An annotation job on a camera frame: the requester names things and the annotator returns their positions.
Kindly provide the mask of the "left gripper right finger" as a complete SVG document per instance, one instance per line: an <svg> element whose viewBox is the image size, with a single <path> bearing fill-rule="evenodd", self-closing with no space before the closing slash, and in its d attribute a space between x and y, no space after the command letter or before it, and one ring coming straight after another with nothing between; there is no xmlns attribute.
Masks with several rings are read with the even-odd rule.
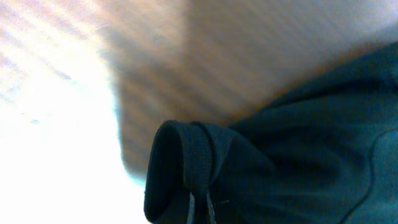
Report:
<svg viewBox="0 0 398 224"><path fill-rule="evenodd" d="M206 193L206 211L207 224L216 224L215 212L209 192Z"/></svg>

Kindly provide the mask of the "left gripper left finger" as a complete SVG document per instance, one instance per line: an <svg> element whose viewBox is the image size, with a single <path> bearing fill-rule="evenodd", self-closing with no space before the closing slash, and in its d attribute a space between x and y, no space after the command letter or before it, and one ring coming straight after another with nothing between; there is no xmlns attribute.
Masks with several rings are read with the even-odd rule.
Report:
<svg viewBox="0 0 398 224"><path fill-rule="evenodd" d="M187 224L195 223L195 197L190 193L190 201L187 215Z"/></svg>

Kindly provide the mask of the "black t-shirt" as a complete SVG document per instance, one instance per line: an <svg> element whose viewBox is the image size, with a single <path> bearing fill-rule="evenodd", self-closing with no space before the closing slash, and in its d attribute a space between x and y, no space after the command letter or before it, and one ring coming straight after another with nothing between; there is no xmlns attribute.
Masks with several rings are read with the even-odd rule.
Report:
<svg viewBox="0 0 398 224"><path fill-rule="evenodd" d="M227 127L166 121L150 154L151 223L396 223L397 44Z"/></svg>

